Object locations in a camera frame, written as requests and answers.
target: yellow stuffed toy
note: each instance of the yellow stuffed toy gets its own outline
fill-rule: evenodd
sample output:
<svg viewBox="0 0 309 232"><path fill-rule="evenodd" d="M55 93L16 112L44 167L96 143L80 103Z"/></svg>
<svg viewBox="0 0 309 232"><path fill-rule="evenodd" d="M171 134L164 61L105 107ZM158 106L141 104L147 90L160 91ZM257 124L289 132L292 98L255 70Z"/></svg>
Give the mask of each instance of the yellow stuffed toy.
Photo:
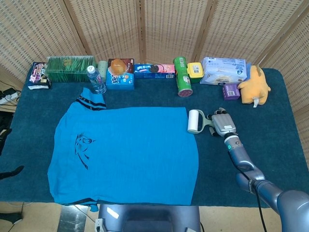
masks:
<svg viewBox="0 0 309 232"><path fill-rule="evenodd" d="M270 87L266 83L264 72L258 65L251 66L250 79L240 83L238 89L241 89L242 103L250 104L254 102L253 107L256 107L257 104L263 105L270 91Z"/></svg>

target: black graphic print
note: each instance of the black graphic print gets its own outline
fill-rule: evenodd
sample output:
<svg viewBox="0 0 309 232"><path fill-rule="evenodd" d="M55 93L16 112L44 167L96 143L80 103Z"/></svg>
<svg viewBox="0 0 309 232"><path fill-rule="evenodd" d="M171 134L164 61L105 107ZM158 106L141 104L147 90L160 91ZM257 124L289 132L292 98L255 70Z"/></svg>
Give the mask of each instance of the black graphic print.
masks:
<svg viewBox="0 0 309 232"><path fill-rule="evenodd" d="M89 156L86 155L85 151L88 149L89 145L93 143L95 140L90 139L81 133L77 135L75 140L75 154L78 155L84 167L88 170L88 160Z"/></svg>

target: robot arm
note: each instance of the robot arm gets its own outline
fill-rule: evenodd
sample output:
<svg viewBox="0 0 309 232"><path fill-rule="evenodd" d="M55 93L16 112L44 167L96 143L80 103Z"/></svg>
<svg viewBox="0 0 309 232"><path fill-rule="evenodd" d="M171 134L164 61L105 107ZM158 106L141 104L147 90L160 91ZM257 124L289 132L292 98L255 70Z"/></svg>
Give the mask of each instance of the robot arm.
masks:
<svg viewBox="0 0 309 232"><path fill-rule="evenodd" d="M296 190L282 191L265 179L248 156L236 134L236 126L225 109L220 108L207 117L213 122L217 134L223 137L235 167L241 172L236 175L238 186L258 196L276 211L281 218L282 232L309 231L309 195Z"/></svg>

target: wicker room divider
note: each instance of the wicker room divider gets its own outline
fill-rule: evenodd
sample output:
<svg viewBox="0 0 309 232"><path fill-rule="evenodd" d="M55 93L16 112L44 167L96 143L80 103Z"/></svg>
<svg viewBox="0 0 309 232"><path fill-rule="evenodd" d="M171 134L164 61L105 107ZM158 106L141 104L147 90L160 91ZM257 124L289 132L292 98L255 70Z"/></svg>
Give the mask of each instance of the wicker room divider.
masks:
<svg viewBox="0 0 309 232"><path fill-rule="evenodd" d="M56 55L278 69L309 160L308 0L0 0L0 18L0 75L19 88L33 61Z"/></svg>

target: plastic bottle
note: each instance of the plastic bottle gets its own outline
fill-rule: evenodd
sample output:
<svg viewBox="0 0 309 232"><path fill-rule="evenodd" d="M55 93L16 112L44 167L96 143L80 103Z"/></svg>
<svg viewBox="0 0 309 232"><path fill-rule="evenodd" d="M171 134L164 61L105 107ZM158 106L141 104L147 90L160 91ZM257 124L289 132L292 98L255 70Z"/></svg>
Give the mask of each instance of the plastic bottle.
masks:
<svg viewBox="0 0 309 232"><path fill-rule="evenodd" d="M102 80L102 77L99 71L94 66L88 66L87 68L87 76L93 85L96 93L105 93L106 92L106 85Z"/></svg>

